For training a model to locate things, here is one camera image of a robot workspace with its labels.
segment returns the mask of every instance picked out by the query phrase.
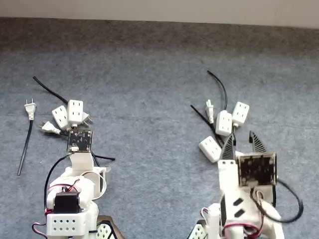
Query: red wire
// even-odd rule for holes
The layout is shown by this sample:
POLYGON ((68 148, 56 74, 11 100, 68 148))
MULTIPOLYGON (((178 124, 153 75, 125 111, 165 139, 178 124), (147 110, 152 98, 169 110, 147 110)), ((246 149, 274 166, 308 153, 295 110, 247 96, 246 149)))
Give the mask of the red wire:
POLYGON ((229 228, 229 227, 236 227, 236 226, 242 226, 242 227, 247 227, 247 228, 253 228, 255 229, 256 231, 259 232, 259 228, 253 224, 248 224, 248 223, 229 223, 227 225, 224 226, 223 230, 222 230, 222 233, 224 234, 225 233, 225 229, 226 228, 229 228))

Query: white plug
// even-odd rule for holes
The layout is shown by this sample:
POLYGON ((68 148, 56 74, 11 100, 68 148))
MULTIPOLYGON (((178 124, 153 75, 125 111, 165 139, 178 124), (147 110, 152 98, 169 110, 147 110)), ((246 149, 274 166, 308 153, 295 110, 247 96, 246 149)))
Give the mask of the white plug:
POLYGON ((68 122, 72 127, 77 127, 83 119, 83 101, 69 100, 68 122))
POLYGON ((216 134, 228 136, 232 131, 232 118, 231 113, 223 110, 217 115, 216 134))
POLYGON ((92 119, 88 113, 83 112, 82 114, 82 124, 84 124, 86 127, 89 125, 87 124, 87 121, 92 122, 92 119))
POLYGON ((58 108, 55 108, 54 110, 52 110, 52 114, 55 119, 55 122, 61 130, 70 130, 71 126, 68 122, 68 114, 65 106, 59 106, 58 108))
POLYGON ((210 100, 206 101, 206 114, 209 123, 214 123, 214 105, 211 104, 210 100))
POLYGON ((25 111, 29 115, 29 120, 34 120, 34 112, 36 104, 33 102, 33 99, 31 100, 31 103, 28 104, 28 100, 26 100, 26 104, 24 105, 25 111))
POLYGON ((45 133, 55 133, 60 134, 61 130, 56 128, 50 121, 43 122, 43 124, 40 125, 41 130, 45 133))
POLYGON ((233 120, 234 126, 236 127, 242 126, 245 123, 247 115, 248 115, 248 111, 249 111, 249 105, 239 101, 236 103, 233 114, 232 114, 232 120, 233 120))
POLYGON ((212 136, 207 137, 201 143, 199 143, 199 148, 205 154, 205 156, 211 161, 215 163, 219 160, 221 154, 221 147, 218 143, 213 139, 212 136))

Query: two-prong plug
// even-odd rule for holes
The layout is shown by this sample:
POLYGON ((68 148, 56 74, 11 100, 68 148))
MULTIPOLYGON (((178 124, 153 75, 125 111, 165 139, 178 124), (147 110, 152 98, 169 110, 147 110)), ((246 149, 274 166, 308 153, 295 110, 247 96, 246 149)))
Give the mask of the two-prong plug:
POLYGON ((36 104, 33 102, 33 99, 31 100, 31 103, 28 103, 28 100, 26 100, 26 104, 24 105, 25 111, 29 115, 29 120, 34 120, 34 112, 36 104))

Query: white wire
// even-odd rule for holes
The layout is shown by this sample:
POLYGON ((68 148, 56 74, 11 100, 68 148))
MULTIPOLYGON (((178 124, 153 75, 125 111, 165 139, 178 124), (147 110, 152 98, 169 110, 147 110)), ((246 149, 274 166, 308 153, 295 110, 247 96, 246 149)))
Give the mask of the white wire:
POLYGON ((81 176, 84 176, 85 174, 88 174, 88 173, 95 173, 96 175, 98 175, 102 180, 103 180, 103 188, 102 188, 102 191, 100 193, 100 195, 96 198, 93 198, 92 201, 94 200, 97 200, 99 198, 101 198, 103 196, 103 194, 105 193, 106 191, 106 188, 107 188, 107 184, 106 184, 106 181, 105 179, 103 178, 103 176, 101 176, 99 173, 95 172, 95 171, 86 171, 84 173, 81 174, 81 176))
POLYGON ((205 210, 205 212, 208 214, 209 209, 208 209, 208 208, 202 208, 202 209, 200 210, 200 215, 204 218, 204 220, 205 220, 205 222, 206 222, 206 225, 208 226, 207 219, 206 219, 206 217, 205 217, 204 214, 203 214, 204 210, 205 210))

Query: electrical socket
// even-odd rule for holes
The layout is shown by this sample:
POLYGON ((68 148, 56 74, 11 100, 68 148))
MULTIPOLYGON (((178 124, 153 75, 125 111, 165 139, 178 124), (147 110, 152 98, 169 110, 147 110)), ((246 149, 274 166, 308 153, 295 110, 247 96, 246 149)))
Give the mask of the electrical socket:
POLYGON ((221 154, 221 147, 217 144, 217 142, 213 139, 212 136, 207 137, 202 142, 199 143, 199 148, 205 154, 205 156, 211 161, 215 163, 219 160, 221 154))
POLYGON ((72 127, 77 127, 83 119, 83 101, 69 100, 68 103, 68 122, 72 127))
POLYGON ((68 114, 65 106, 59 106, 58 108, 55 108, 54 110, 52 110, 52 114, 55 122, 61 130, 68 131, 71 128, 67 119, 68 114))
POLYGON ((232 131, 232 116, 226 110, 218 113, 216 120, 216 134, 228 136, 232 131))
POLYGON ((242 126, 246 121, 248 111, 249 111, 249 105, 238 101, 235 105, 235 108, 232 114, 233 124, 242 126))
POLYGON ((201 224, 196 224, 188 236, 188 239, 205 239, 205 238, 207 238, 206 232, 201 224))

